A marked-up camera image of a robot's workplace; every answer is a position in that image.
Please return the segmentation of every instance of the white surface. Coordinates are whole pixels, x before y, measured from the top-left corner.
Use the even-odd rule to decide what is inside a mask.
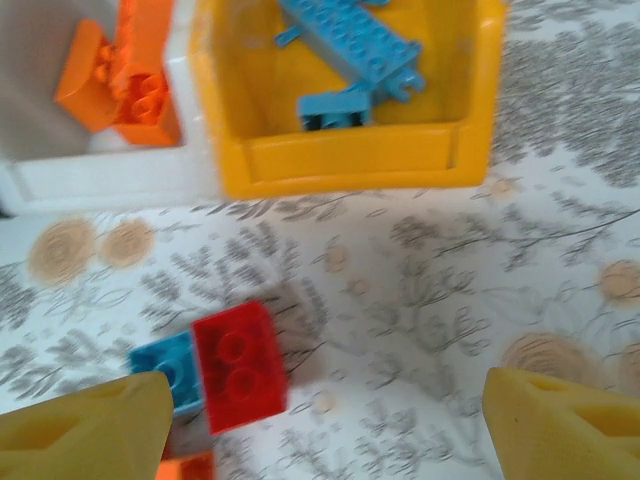
[[[107,131],[90,139],[86,154],[20,160],[15,156],[0,157],[3,210],[23,214],[131,209],[220,197],[214,159],[186,56],[195,3],[176,0],[166,50],[167,74],[181,121],[183,146],[132,148],[117,134]],[[0,154],[4,150],[0,144]]]

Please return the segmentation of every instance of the blue flat plate block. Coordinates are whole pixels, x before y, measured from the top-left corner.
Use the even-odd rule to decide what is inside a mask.
[[[202,409],[200,382],[190,332],[183,332],[129,352],[131,373],[159,371],[169,380],[174,415]]]

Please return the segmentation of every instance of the yellow plastic piece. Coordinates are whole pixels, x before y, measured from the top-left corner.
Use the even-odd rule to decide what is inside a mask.
[[[141,373],[0,416],[1,480],[153,480],[173,401]]]
[[[640,478],[640,400],[492,369],[483,404],[506,480]]]
[[[498,89],[503,0],[393,0],[375,14],[424,46],[429,81],[376,126],[301,132],[296,101],[344,81],[303,42],[284,49],[276,0],[199,0],[191,64],[234,198],[482,182]]]

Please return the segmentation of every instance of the stacked blocks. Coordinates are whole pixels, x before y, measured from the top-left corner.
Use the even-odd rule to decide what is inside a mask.
[[[173,146],[180,125],[164,75],[174,0],[122,0],[116,41],[82,20],[55,100],[92,133],[113,126],[134,145]]]
[[[261,304],[198,320],[193,332],[212,434],[286,410],[287,377]]]
[[[278,1],[289,29],[276,44],[284,47],[301,38],[345,80],[363,86],[374,105],[408,102],[409,88],[425,89],[416,69],[422,46],[395,34],[354,0]]]
[[[169,381],[174,414],[184,415],[202,408],[198,373],[189,332],[165,338],[129,352],[132,373],[159,371]]]
[[[272,319],[257,302],[198,320],[191,332],[131,350],[129,363],[134,373],[166,375],[175,415],[204,405],[213,434],[287,408],[287,377]]]
[[[164,375],[144,373],[0,415],[0,478],[153,479],[172,408]]]
[[[371,123],[371,99],[359,90],[305,95],[298,101],[305,130],[346,128]]]

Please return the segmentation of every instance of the red building block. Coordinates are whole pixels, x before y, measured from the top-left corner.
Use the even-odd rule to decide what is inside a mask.
[[[287,376],[266,308],[251,302],[203,318],[193,333],[212,434],[286,410]]]

